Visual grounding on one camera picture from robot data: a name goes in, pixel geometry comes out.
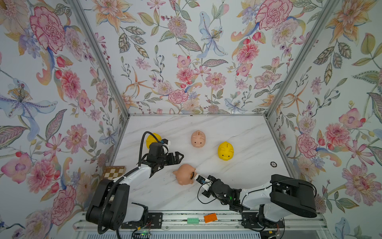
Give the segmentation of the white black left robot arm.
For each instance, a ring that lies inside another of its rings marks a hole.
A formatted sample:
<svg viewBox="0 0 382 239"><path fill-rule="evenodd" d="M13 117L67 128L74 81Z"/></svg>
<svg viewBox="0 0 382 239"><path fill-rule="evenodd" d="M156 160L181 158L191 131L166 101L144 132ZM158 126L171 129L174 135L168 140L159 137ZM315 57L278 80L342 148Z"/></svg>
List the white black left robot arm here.
<svg viewBox="0 0 382 239"><path fill-rule="evenodd" d="M178 151L170 153L164 141L152 143L137 167L116 179L101 180L87 210L86 221L96 224L99 234L117 231L128 223L144 227L149 223L148 207L134 203L129 198L130 191L165 166L180 164L183 158Z"/></svg>

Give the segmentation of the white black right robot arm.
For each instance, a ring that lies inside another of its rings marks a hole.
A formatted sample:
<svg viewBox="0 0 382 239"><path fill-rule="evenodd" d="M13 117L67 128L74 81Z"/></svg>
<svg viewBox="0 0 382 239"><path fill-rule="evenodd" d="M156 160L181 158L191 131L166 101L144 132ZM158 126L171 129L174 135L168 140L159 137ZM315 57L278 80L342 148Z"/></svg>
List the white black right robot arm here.
<svg viewBox="0 0 382 239"><path fill-rule="evenodd" d="M242 213L259 209L258 222L278 222L297 215L304 218L317 217L315 206L316 189L313 184L274 174L270 182L252 189L233 189L213 176L195 177L206 197L212 196L234 212Z"/></svg>

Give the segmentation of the pink piggy bank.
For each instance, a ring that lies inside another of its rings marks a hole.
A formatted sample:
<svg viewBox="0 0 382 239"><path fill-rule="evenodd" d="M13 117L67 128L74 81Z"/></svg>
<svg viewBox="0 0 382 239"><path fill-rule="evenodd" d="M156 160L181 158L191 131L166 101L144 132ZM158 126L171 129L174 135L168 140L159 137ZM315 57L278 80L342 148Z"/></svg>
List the pink piggy bank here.
<svg viewBox="0 0 382 239"><path fill-rule="evenodd" d="M183 164L179 167L178 170L174 171L173 174L175 175L179 185L190 185L194 183L194 181L192 182L190 180L191 173L193 171L196 172L194 167L189 164Z"/></svg>
<svg viewBox="0 0 382 239"><path fill-rule="evenodd" d="M206 135L200 130L193 132L191 136L191 144L195 148L202 148L206 144Z"/></svg>

